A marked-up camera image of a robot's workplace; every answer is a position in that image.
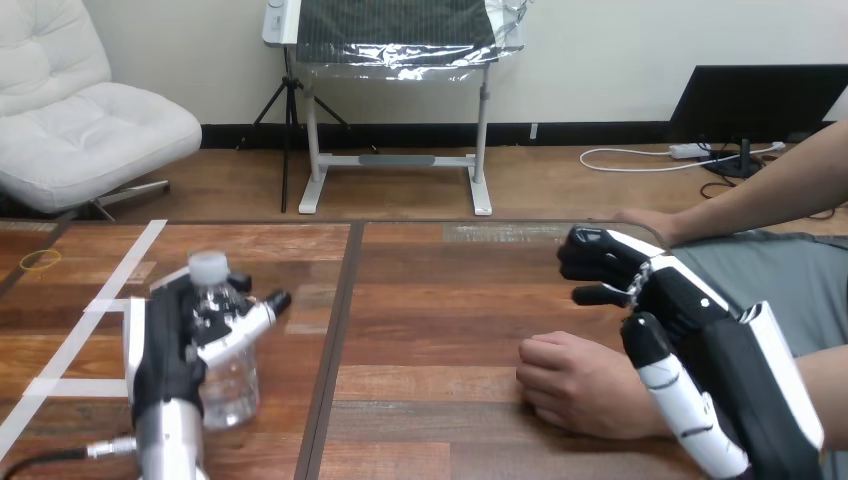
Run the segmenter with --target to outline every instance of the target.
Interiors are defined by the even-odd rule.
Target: white wall
[[[252,122],[279,84],[265,0],[85,3],[114,80],[201,123]],[[525,22],[526,49],[492,72],[493,122],[667,120],[697,64],[848,63],[845,0],[536,0]],[[351,123],[473,122],[478,82],[443,87],[323,79],[316,93]],[[828,118],[848,119],[848,97]]]

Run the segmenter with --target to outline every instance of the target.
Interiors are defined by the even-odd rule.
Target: gray shorts
[[[737,311],[768,300],[797,357],[848,344],[846,245],[806,234],[753,231],[674,249],[674,254]],[[822,468],[828,480],[848,480],[848,452],[828,452]]]

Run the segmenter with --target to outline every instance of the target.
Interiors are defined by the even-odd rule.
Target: computer monitor
[[[848,65],[699,65],[671,117],[669,141],[739,144],[739,159],[704,168],[747,178],[759,169],[747,154],[751,142],[815,133],[846,87]]]

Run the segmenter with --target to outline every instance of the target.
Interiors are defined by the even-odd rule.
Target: human hand
[[[565,332],[535,335],[518,353],[515,376],[542,420],[620,440],[671,435],[625,355]]]

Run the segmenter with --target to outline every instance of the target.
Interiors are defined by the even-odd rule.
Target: white power cable
[[[786,148],[786,145],[783,142],[774,142],[774,143],[772,143],[771,147],[769,147],[769,148],[751,151],[751,155],[755,155],[755,154],[758,154],[758,153],[773,152],[775,150],[782,150],[784,148]],[[649,157],[666,157],[666,156],[671,155],[671,152],[640,152],[638,150],[626,150],[626,149],[623,149],[623,148],[595,148],[593,150],[583,152],[580,155],[580,163],[582,163],[583,165],[585,165],[588,168],[591,168],[592,170],[598,170],[600,172],[653,173],[653,172],[673,172],[675,170],[683,170],[683,169],[686,169],[686,168],[700,167],[700,166],[703,166],[703,165],[709,165],[711,163],[726,162],[728,160],[733,160],[733,159],[739,158],[739,155],[731,155],[729,157],[719,158],[719,159],[716,159],[716,160],[708,160],[708,161],[705,161],[705,162],[697,162],[697,163],[687,163],[686,165],[678,165],[676,167],[664,167],[664,168],[610,168],[610,167],[596,167],[594,165],[589,165],[588,163],[586,163],[585,157],[587,155],[591,155],[593,153],[598,153],[598,152],[633,153],[633,154],[636,154],[636,155],[646,155],[646,156],[649,156]]]

